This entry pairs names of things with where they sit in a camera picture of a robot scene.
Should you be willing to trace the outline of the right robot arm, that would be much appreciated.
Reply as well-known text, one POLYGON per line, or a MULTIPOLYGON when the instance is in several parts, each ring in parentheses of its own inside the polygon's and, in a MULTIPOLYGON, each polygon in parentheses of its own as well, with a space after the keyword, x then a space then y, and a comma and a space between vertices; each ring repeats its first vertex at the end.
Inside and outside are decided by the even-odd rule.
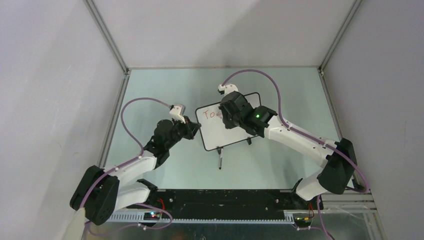
POLYGON ((236 90, 220 93, 223 98, 218 108, 226 129, 241 128, 250 135, 279 142, 311 157, 319 166, 317 172, 300 179, 293 187, 290 201, 295 208, 304 209, 313 198, 326 192, 336 195, 345 192, 356 165, 351 141, 345 138, 334 141, 299 129, 266 106, 252 107, 236 90))

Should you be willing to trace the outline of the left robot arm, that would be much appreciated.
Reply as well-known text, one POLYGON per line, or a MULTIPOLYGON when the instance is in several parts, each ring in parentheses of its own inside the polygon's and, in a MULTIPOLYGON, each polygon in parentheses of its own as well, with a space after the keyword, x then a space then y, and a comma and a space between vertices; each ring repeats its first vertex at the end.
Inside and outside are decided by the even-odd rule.
POLYGON ((145 208, 156 206, 158 194, 152 191, 154 185, 140 176, 163 165, 170 156, 170 149, 179 141, 194 139, 202 125, 187 116, 184 120, 160 120, 142 155, 127 164, 109 170, 90 166, 70 199, 70 207, 75 211, 84 208, 85 218, 99 226, 115 211, 128 206, 138 203, 145 208))

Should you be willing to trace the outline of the white board black frame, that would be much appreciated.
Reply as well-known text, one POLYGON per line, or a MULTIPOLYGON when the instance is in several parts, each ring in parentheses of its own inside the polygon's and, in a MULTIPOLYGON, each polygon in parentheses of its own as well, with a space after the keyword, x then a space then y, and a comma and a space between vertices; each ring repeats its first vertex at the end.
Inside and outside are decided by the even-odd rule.
POLYGON ((196 120, 201 125, 199 130, 203 147, 207 152, 254 137, 240 127, 226 129, 219 105, 220 103, 216 102, 195 110, 196 120))

